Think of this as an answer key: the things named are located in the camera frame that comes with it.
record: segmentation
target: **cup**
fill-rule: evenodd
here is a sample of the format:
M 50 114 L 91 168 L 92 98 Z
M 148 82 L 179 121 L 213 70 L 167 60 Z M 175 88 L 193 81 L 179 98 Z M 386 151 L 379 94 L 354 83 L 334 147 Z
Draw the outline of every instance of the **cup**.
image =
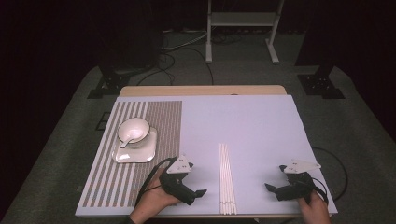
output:
M 122 143 L 137 143 L 149 134 L 149 123 L 145 119 L 132 118 L 125 120 L 119 127 L 118 137 Z

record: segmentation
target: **gray striped surface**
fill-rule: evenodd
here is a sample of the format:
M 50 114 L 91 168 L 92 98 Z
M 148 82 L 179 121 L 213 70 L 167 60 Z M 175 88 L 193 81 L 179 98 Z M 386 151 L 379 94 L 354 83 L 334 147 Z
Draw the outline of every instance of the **gray striped surface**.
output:
M 166 158 L 178 156 L 181 108 L 181 101 L 117 101 L 81 196 L 80 206 L 133 206 L 137 193 L 152 168 Z M 158 131 L 156 155 L 150 162 L 116 163 L 111 159 L 114 146 L 120 141 L 117 129 L 130 118 L 146 119 Z

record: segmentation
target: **table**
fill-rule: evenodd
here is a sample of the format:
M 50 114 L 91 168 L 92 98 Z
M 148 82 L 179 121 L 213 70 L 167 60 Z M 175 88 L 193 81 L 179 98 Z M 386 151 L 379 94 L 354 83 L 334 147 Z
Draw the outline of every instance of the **table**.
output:
M 270 38 L 265 39 L 273 64 L 279 64 L 274 39 L 285 0 L 279 0 L 276 12 L 212 12 L 212 0 L 207 7 L 206 62 L 212 63 L 212 27 L 215 26 L 270 26 Z
M 115 130 L 129 117 L 147 119 L 159 130 L 161 150 L 152 164 L 118 164 L 109 156 L 111 146 L 117 141 Z M 207 131 L 199 132 L 208 126 Z M 239 133 L 235 138 L 234 126 L 247 127 L 248 132 Z M 258 131 L 258 137 L 252 134 Z M 239 211 L 232 217 L 299 216 L 297 202 L 278 202 L 263 186 L 264 182 L 278 187 L 286 185 L 278 165 L 290 159 L 316 161 L 294 102 L 281 86 L 123 88 L 114 104 L 76 215 L 129 214 L 134 206 L 130 195 L 140 189 L 145 179 L 142 174 L 147 174 L 164 158 L 186 154 L 194 167 L 185 178 L 185 185 L 192 190 L 208 189 L 208 192 L 192 206 L 168 207 L 158 217 L 230 217 L 219 213 L 219 141 L 230 146 Z M 311 175 L 326 185 L 320 170 Z M 331 197 L 330 201 L 330 212 L 334 214 L 337 211 Z

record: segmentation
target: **black stand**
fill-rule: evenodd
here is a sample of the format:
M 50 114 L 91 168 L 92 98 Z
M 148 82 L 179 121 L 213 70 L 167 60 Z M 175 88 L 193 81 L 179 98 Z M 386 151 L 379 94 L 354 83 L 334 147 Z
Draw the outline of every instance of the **black stand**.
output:
M 322 64 L 314 75 L 297 75 L 307 95 L 321 95 L 323 99 L 345 99 L 329 79 L 333 63 Z
M 103 95 L 119 95 L 122 87 L 128 85 L 130 77 L 117 74 L 111 66 L 101 66 L 102 78 L 96 89 L 91 90 L 88 99 L 101 99 Z

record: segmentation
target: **cable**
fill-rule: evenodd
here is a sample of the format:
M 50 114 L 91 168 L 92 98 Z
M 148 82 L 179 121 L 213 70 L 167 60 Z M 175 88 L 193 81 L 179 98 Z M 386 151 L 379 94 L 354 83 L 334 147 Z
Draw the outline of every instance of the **cable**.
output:
M 206 67 L 207 67 L 207 70 L 208 70 L 209 73 L 210 73 L 210 78 L 211 78 L 212 85 L 215 85 L 215 81 L 214 81 L 214 78 L 213 78 L 212 69 L 210 69 L 209 64 L 206 63 L 205 56 L 204 56 L 199 50 L 197 50 L 197 49 L 191 49 L 191 48 L 179 48 L 179 49 L 168 50 L 168 52 L 172 52 L 172 51 L 176 51 L 176 50 L 181 50 L 181 49 L 193 50 L 193 51 L 197 52 L 197 53 L 201 56 L 201 58 L 204 60 L 204 63 L 205 63 L 205 65 L 206 65 Z
M 207 33 L 205 32 L 204 35 L 198 36 L 198 37 L 194 38 L 193 40 L 190 40 L 190 41 L 188 41 L 188 42 L 186 42 L 186 43 L 184 43 L 184 44 L 177 45 L 177 46 L 174 46 L 174 47 L 171 47 L 171 48 L 164 48 L 163 50 L 179 49 L 179 48 L 181 48 L 181 47 L 188 46 L 188 45 L 190 45 L 190 44 L 192 44 L 192 43 L 195 43 L 195 42 L 197 42 L 198 40 L 204 38 L 206 35 L 207 35 Z
M 169 55 L 169 54 L 166 54 L 166 53 L 162 53 L 162 54 L 165 55 L 165 56 L 168 56 L 168 57 L 170 57 L 170 58 L 172 59 L 171 64 L 168 65 L 166 68 L 161 68 L 161 67 L 158 65 L 158 66 L 157 66 L 157 68 L 159 69 L 158 71 L 155 71 L 155 72 L 152 72 L 152 73 L 150 73 L 150 74 L 148 74 L 148 75 L 145 75 L 142 79 L 140 79 L 140 80 L 137 82 L 136 86 L 139 86 L 144 80 L 146 80 L 146 78 L 151 77 L 151 76 L 153 76 L 153 75 L 155 75 L 155 74 L 158 74 L 158 73 L 161 73 L 161 72 L 165 72 L 165 74 L 168 75 L 169 80 L 170 80 L 170 85 L 171 85 L 171 86 L 173 85 L 173 81 L 175 80 L 175 77 L 174 77 L 172 74 L 170 74 L 170 73 L 168 73 L 167 71 L 165 71 L 165 70 L 171 68 L 171 67 L 175 64 L 175 58 L 174 58 L 172 55 Z
M 318 180 L 318 179 L 316 179 L 314 177 L 312 177 L 312 179 L 319 182 L 319 184 L 324 188 L 324 193 L 327 195 L 327 189 L 326 189 L 326 187 L 324 187 L 324 184 L 320 180 Z
M 344 185 L 344 188 L 343 188 L 343 190 L 341 191 L 341 193 L 337 196 L 337 197 L 335 197 L 333 200 L 336 202 L 336 201 L 338 201 L 345 193 L 346 193 L 346 191 L 347 191 L 347 186 L 348 186 L 348 174 L 347 174 L 347 168 L 345 167 L 345 165 L 341 162 L 341 160 L 340 159 L 338 159 L 338 157 L 337 156 L 335 156 L 332 152 L 330 152 L 329 150 L 326 150 L 326 149 L 324 149 L 324 148 L 321 148 L 321 147 L 312 147 L 313 149 L 315 149 L 315 150 L 320 150 L 320 151 L 324 151 L 324 152 L 327 152 L 328 154 L 330 154 L 331 156 L 333 156 L 337 161 L 338 161 L 338 163 L 340 163 L 340 165 L 341 165 L 341 167 L 343 168 L 343 171 L 344 171 L 344 175 L 345 175 L 345 178 L 346 178 L 346 183 L 345 183 L 345 185 Z

